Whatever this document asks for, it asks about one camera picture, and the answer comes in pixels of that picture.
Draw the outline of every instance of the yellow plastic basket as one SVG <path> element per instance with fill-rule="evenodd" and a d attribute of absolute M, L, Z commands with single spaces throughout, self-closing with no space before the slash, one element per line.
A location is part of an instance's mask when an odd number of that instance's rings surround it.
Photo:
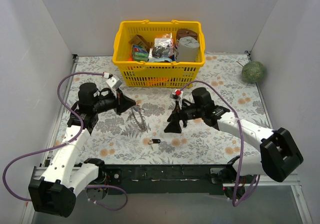
<path fill-rule="evenodd" d="M 190 29 L 198 34 L 200 43 L 195 62 L 148 63 L 128 61 L 131 57 L 132 45 L 129 41 L 135 35 L 141 35 L 152 46 L 155 37 L 172 33 L 176 40 L 178 29 Z M 205 64 L 205 37 L 201 24 L 193 21 L 150 22 L 123 21 L 114 40 L 113 62 L 121 71 L 128 86 L 139 87 L 182 87 L 194 80 L 197 73 Z"/>

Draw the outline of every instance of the table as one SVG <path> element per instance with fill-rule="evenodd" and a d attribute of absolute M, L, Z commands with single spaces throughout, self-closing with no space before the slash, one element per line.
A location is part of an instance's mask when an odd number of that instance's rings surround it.
<path fill-rule="evenodd" d="M 215 55 L 206 54 L 205 65 L 200 68 L 197 80 L 210 83 L 237 110 L 239 117 L 260 126 L 268 126 L 268 120 L 256 84 L 241 79 L 242 66 L 248 62 L 245 54 Z M 76 72 L 110 72 L 122 79 L 112 57 L 79 57 Z M 106 87 L 105 80 L 99 76 L 78 75 L 72 80 L 67 103 L 71 106 L 77 100 L 79 86 L 85 82 L 95 82 L 99 89 Z M 192 101 L 191 91 L 194 84 L 186 89 L 184 97 Z M 87 158 L 100 158 L 106 164 L 225 164 L 239 155 L 240 140 L 227 133 L 206 126 L 201 119 L 188 122 L 182 134 L 164 133 L 174 101 L 169 98 L 173 89 L 120 87 L 125 95 L 136 100 L 144 109 L 147 126 L 141 131 L 131 111 L 117 116 L 114 111 L 99 115 L 99 122 L 91 138 L 82 148 L 77 158 L 83 162 Z M 217 95 L 210 91 L 218 105 L 225 105 Z M 64 112 L 60 122 L 55 145 L 61 144 L 64 137 L 69 113 Z M 151 148 L 151 138 L 161 140 Z M 258 155 L 258 151 L 245 144 L 245 155 Z"/>

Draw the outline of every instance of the green round object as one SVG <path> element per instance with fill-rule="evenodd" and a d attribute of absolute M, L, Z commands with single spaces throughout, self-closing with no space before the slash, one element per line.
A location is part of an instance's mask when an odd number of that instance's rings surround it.
<path fill-rule="evenodd" d="M 245 81 L 255 83 L 264 78 L 266 68 L 258 61 L 250 61 L 243 67 L 241 74 Z"/>

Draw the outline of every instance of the gray floor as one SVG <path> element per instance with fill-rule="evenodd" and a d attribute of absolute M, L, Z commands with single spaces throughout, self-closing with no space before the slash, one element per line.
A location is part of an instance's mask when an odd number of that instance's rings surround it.
<path fill-rule="evenodd" d="M 124 196 L 103 202 L 118 206 Z M 260 186 L 238 207 L 206 194 L 131 194 L 127 206 L 109 211 L 77 198 L 68 218 L 36 213 L 32 224 L 50 223 L 302 223 L 290 186 Z"/>

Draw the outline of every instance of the metal frame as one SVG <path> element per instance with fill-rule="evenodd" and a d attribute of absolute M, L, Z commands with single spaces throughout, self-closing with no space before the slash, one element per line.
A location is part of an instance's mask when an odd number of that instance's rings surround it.
<path fill-rule="evenodd" d="M 221 54 L 222 55 L 222 54 L 231 54 L 231 53 L 215 53 L 215 54 L 217 54 L 217 55 Z M 247 54 L 248 60 L 250 61 L 250 53 L 246 52 L 245 54 Z M 75 72 L 76 67 L 77 67 L 77 63 L 78 63 L 78 59 L 79 59 L 78 56 L 76 56 L 76 58 L 74 59 L 74 62 L 73 62 L 71 73 Z M 65 92 L 64 92 L 64 95 L 63 95 L 63 100 L 67 100 L 67 98 L 68 98 L 68 94 L 69 94 L 71 83 L 72 83 L 72 78 L 69 79 L 69 81 L 68 81 L 68 83 L 66 85 Z M 268 120 L 270 128 L 272 128 L 272 123 L 270 121 L 270 117 L 269 117 L 269 114 L 267 112 L 266 104 L 265 104 L 265 101 L 263 99 L 263 95 L 262 95 L 261 89 L 260 89 L 258 84 L 256 84 L 256 85 L 257 85 L 256 87 L 258 89 L 258 92 L 259 92 L 259 95 L 260 95 L 260 98 L 261 98 L 261 102 L 262 102 L 263 107 L 264 107 L 266 118 Z M 57 119 L 55 121 L 56 123 L 55 123 L 55 126 L 54 126 L 53 134 L 51 136 L 51 140 L 48 143 L 47 147 L 51 147 L 51 146 L 53 146 L 55 144 L 55 140 L 56 140 L 57 133 L 58 133 L 58 130 L 59 130 L 59 124 L 60 124 L 62 116 L 63 116 L 63 111 L 64 111 L 63 109 L 64 108 L 61 105 L 61 107 L 59 109 L 59 113 L 58 113 Z M 45 158 L 43 160 L 43 164 L 47 160 L 48 155 L 45 156 Z M 39 178 L 41 176 L 41 174 L 44 172 L 45 169 L 46 169 L 46 167 L 35 167 L 34 171 L 33 171 L 32 178 Z M 79 169 L 79 167 L 75 167 L 73 169 L 73 172 L 77 171 L 78 169 Z M 223 185 L 223 187 L 232 187 L 232 186 L 234 186 L 234 184 L 230 184 L 230 183 L 224 183 L 222 185 Z M 300 213 L 300 216 L 301 216 L 301 219 L 302 219 L 303 223 L 312 223 L 312 219 L 311 219 L 311 216 L 309 214 L 309 210 L 308 210 L 307 205 L 305 203 L 306 201 L 305 201 L 305 199 L 303 197 L 303 193 L 301 191 L 300 180 L 299 180 L 299 177 L 298 177 L 297 173 L 291 174 L 282 183 L 275 182 L 275 181 L 273 181 L 272 179 L 270 179 L 267 176 L 261 176 L 260 181 L 259 181 L 259 185 L 261 185 L 261 186 L 277 186 L 277 185 L 291 186 L 292 190 L 293 190 L 292 192 L 294 194 L 294 197 L 295 197 L 295 200 L 296 200 L 296 203 L 297 203 L 297 207 L 298 207 L 298 210 L 299 210 L 299 213 Z M 25 209 L 25 212 L 23 214 L 21 223 L 23 223 L 23 224 L 30 223 L 32 221 L 33 215 L 34 215 L 33 207 L 32 207 L 31 204 L 29 204 L 29 205 L 27 205 L 27 207 Z"/>

